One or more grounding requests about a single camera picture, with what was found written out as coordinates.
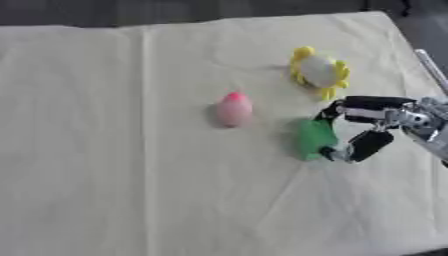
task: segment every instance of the metal robot hand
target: metal robot hand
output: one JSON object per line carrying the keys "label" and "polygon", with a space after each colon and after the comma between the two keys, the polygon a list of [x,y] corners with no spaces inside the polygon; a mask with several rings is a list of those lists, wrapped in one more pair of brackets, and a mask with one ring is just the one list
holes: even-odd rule
{"label": "metal robot hand", "polygon": [[432,154],[448,162],[448,104],[432,98],[416,101],[400,97],[349,96],[322,110],[316,120],[330,125],[343,115],[347,121],[370,123],[374,127],[351,139],[343,150],[323,147],[320,153],[330,160],[360,162],[394,139],[389,132],[400,128]]}

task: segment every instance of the white cloth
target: white cloth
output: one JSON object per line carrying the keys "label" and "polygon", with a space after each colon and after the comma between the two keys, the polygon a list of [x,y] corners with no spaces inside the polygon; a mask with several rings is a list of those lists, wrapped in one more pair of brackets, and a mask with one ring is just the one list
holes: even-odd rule
{"label": "white cloth", "polygon": [[[399,255],[448,245],[448,174],[399,132],[360,164],[301,162],[327,105],[295,47],[352,70],[338,95],[440,91],[383,14],[126,29],[0,29],[0,250],[28,256]],[[241,90],[245,126],[211,105]],[[343,137],[365,126],[337,124]]]}

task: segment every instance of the dark background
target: dark background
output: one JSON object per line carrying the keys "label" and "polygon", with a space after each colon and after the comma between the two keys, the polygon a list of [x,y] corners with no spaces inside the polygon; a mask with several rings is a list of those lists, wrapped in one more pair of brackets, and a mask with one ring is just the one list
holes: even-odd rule
{"label": "dark background", "polygon": [[[424,48],[448,74],[448,0],[371,0],[389,14],[414,48]],[[0,25],[117,27],[232,17],[355,12],[363,0],[0,0]],[[437,251],[420,256],[448,256]]]}

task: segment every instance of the pink ball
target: pink ball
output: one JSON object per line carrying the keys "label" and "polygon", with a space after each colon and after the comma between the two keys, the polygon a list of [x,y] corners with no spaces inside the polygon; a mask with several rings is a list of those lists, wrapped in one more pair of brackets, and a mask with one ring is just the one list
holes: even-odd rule
{"label": "pink ball", "polygon": [[240,126],[252,115],[252,103],[246,95],[232,92],[217,105],[217,115],[225,126]]}

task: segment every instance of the yellow flower toy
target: yellow flower toy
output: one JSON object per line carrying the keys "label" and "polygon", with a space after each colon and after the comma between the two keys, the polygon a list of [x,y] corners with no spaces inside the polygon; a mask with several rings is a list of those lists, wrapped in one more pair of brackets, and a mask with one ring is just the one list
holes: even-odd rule
{"label": "yellow flower toy", "polygon": [[345,62],[318,55],[314,48],[297,48],[291,58],[291,74],[300,84],[311,84],[319,88],[322,99],[330,100],[336,88],[347,88],[350,74]]}

